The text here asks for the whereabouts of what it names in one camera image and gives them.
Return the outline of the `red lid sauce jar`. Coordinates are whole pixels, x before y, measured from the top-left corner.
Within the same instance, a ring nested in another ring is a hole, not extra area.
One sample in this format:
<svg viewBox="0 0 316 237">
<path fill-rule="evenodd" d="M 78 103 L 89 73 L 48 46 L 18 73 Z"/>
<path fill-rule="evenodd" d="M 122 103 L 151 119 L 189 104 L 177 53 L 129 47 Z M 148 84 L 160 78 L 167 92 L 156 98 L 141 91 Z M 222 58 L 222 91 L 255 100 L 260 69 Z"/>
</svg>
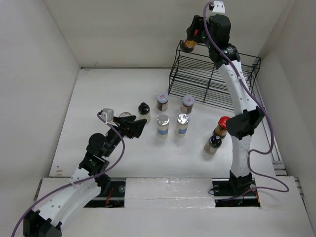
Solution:
<svg viewBox="0 0 316 237">
<path fill-rule="evenodd" d="M 226 122 L 227 120 L 229 120 L 230 117 L 228 116 L 223 116 L 219 119 L 217 126 L 215 127 L 213 134 L 217 135 L 221 138 L 225 138 L 227 135 L 227 126 L 226 126 Z"/>
<path fill-rule="evenodd" d="M 194 50 L 194 47 L 196 46 L 196 44 L 197 44 L 197 42 L 195 40 L 186 39 L 186 40 L 182 41 L 181 49 L 185 53 L 191 53 Z"/>
</svg>

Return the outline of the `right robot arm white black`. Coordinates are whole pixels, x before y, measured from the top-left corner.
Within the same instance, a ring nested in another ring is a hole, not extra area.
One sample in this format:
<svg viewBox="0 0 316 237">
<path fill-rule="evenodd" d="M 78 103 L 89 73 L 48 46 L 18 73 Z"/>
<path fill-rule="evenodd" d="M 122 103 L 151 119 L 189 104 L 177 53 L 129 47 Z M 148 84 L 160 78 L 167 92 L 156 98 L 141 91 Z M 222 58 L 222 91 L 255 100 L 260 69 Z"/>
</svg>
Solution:
<svg viewBox="0 0 316 237">
<path fill-rule="evenodd" d="M 233 145 L 228 188 L 231 196 L 237 196 L 246 192 L 253 184 L 248 166 L 248 152 L 252 135 L 264 118 L 264 112 L 250 95 L 239 52 L 229 42 L 230 30 L 231 23 L 225 15 L 216 14 L 207 21 L 196 15 L 186 30 L 187 38 L 182 48 L 192 52 L 197 43 L 205 44 L 209 57 L 224 79 L 231 96 L 235 115 L 226 123 Z"/>
</svg>

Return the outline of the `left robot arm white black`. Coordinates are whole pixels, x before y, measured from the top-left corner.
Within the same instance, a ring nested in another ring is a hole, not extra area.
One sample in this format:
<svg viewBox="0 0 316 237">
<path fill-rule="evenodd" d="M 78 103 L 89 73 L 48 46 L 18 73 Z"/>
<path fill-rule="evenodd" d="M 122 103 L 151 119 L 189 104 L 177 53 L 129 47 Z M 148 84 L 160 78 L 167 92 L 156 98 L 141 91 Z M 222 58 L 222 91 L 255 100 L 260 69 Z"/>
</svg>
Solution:
<svg viewBox="0 0 316 237">
<path fill-rule="evenodd" d="M 115 117 L 105 120 L 103 112 L 98 118 L 110 129 L 103 135 L 90 136 L 86 153 L 68 183 L 46 194 L 39 201 L 47 203 L 38 209 L 30 207 L 23 216 L 24 237 L 60 237 L 67 221 L 75 216 L 86 204 L 98 195 L 110 191 L 111 178 L 107 172 L 114 168 L 107 158 L 124 138 L 139 138 L 147 120 L 136 116 Z"/>
</svg>

